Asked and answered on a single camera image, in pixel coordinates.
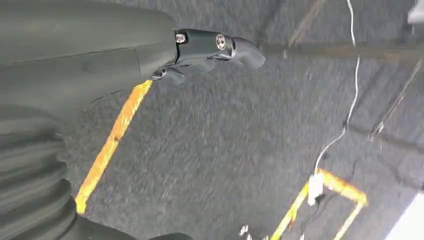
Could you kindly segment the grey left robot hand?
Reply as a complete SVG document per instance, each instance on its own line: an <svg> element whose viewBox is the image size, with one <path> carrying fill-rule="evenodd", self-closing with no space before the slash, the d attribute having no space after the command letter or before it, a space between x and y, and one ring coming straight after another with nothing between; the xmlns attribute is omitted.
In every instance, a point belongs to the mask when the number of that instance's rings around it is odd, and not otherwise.
<svg viewBox="0 0 424 240"><path fill-rule="evenodd" d="M107 94L146 80L208 72L216 61L265 62L250 41L179 29L166 13L88 0L0 3L0 132L42 132Z"/></svg>

